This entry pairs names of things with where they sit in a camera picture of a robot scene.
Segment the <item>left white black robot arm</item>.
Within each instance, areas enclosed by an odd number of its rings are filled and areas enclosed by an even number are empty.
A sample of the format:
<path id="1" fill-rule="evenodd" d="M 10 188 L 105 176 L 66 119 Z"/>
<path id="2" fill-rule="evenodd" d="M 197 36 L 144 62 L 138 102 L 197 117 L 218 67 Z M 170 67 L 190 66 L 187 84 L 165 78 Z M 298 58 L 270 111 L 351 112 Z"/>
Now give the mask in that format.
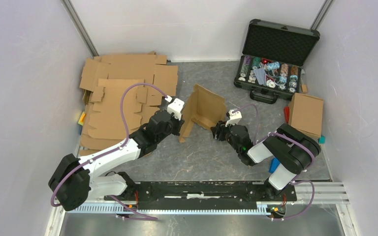
<path id="1" fill-rule="evenodd" d="M 120 174 L 103 173 L 153 152 L 167 136 L 179 136 L 183 124 L 180 112 L 157 111 L 128 140 L 80 158 L 72 153 L 64 156 L 48 182 L 51 205 L 71 211 L 91 198 L 113 195 L 130 200 L 135 187 Z"/>

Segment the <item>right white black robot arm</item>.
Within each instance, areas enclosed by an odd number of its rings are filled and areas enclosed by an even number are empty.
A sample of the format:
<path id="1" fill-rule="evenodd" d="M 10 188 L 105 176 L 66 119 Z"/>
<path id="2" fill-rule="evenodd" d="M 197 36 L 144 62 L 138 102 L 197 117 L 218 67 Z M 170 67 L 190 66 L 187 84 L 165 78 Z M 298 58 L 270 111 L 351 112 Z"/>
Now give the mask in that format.
<path id="1" fill-rule="evenodd" d="M 239 159 L 248 166 L 274 157 L 279 166 L 265 180 L 263 194 L 271 201 L 284 195 L 284 189 L 291 181 L 305 171 L 320 154 L 320 145 L 289 124 L 282 124 L 256 144 L 250 139 L 248 129 L 237 124 L 226 125 L 218 121 L 211 127 L 214 139 L 228 142 Z"/>

